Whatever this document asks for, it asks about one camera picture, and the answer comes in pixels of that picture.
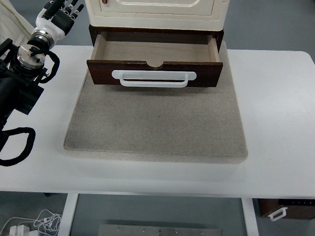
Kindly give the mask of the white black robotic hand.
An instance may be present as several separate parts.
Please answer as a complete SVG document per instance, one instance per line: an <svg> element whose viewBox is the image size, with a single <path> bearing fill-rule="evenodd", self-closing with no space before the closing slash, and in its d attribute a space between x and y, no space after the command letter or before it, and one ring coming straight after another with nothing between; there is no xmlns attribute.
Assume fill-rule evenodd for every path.
<svg viewBox="0 0 315 236"><path fill-rule="evenodd" d="M36 18L29 44L40 49L51 49L57 41L65 38L84 8L83 4L76 8L76 0L66 3L65 0L51 0L45 4Z"/></svg>

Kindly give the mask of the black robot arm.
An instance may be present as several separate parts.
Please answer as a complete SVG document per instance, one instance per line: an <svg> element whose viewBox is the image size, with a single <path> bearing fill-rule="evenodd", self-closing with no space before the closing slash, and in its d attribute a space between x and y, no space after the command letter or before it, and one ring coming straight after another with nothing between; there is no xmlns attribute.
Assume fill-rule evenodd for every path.
<svg viewBox="0 0 315 236"><path fill-rule="evenodd" d="M34 45L15 46L8 38L0 45L0 128L13 110L28 115L44 88L56 75L60 59L50 50Z"/></svg>

